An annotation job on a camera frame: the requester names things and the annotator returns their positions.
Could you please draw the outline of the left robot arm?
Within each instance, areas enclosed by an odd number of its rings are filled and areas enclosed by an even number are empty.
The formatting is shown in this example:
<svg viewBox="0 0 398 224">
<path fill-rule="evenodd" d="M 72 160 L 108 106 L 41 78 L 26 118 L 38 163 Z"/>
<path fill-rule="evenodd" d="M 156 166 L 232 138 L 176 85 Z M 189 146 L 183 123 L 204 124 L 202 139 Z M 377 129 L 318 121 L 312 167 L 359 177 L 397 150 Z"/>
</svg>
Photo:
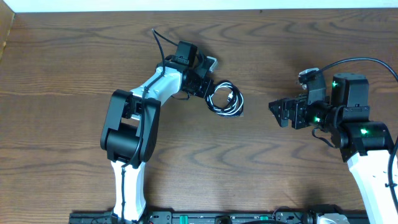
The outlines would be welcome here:
<svg viewBox="0 0 398 224">
<path fill-rule="evenodd" d="M 145 215 L 145 167 L 157 142 L 161 106 L 180 91 L 206 97 L 213 84 L 208 75 L 217 65 L 216 58 L 181 40 L 176 52 L 164 57 L 146 82 L 111 95 L 100 146 L 115 174 L 112 223 L 139 223 Z"/>
</svg>

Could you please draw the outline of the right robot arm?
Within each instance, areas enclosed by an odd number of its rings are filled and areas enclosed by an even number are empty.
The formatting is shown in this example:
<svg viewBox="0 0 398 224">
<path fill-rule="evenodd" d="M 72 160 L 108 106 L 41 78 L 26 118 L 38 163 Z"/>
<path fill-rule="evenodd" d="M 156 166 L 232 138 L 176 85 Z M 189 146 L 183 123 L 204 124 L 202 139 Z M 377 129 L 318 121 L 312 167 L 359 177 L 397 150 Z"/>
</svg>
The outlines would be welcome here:
<svg viewBox="0 0 398 224">
<path fill-rule="evenodd" d="M 334 75 L 326 94 L 323 74 L 302 72 L 307 93 L 269 103 L 279 126 L 313 127 L 331 134 L 363 198 L 370 223 L 397 223 L 397 158 L 392 136 L 380 121 L 371 121 L 369 82 L 364 75 Z"/>
</svg>

